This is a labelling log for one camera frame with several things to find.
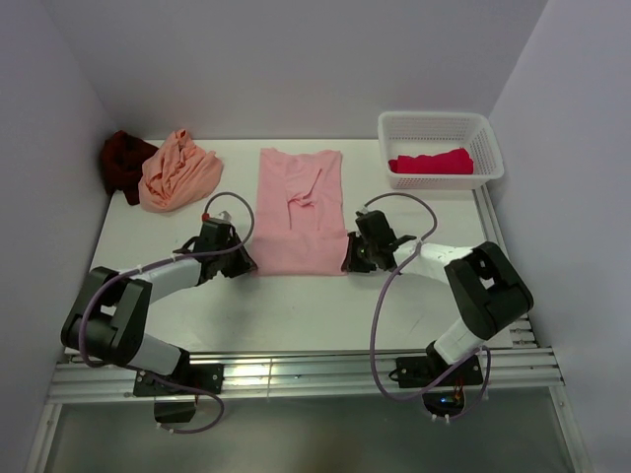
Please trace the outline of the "light pink t-shirt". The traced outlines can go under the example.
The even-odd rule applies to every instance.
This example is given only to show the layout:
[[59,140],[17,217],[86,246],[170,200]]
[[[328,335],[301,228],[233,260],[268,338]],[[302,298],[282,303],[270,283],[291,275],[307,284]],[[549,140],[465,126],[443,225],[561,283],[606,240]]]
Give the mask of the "light pink t-shirt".
[[341,276],[348,235],[342,154],[260,150],[249,253],[259,276]]

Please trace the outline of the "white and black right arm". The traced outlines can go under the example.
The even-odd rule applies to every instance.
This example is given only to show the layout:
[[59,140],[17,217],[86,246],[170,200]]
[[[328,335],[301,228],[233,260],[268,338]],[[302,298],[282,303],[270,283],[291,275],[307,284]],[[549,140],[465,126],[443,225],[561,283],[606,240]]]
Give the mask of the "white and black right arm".
[[438,218],[422,236],[397,236],[386,214],[367,208],[356,213],[357,230],[348,235],[342,264],[347,273],[388,273],[371,322],[369,351],[376,351],[377,333],[386,295],[394,279],[420,276],[446,285],[454,298],[458,319],[425,349],[416,368],[399,365],[395,374],[412,375],[413,384],[451,382],[462,366],[486,343],[534,305],[533,295],[500,246],[484,241],[476,246],[431,243]]

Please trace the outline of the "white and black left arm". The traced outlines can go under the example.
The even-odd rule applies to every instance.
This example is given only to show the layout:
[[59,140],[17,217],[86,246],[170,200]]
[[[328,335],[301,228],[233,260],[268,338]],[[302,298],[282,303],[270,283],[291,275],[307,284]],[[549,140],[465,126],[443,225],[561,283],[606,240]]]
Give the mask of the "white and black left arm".
[[137,370],[137,395],[181,393],[188,387],[218,394],[224,366],[194,365],[186,350],[148,335],[149,308],[217,275],[236,278],[256,268],[235,227],[204,216],[199,235],[161,265],[91,270],[61,329],[61,343],[102,364]]

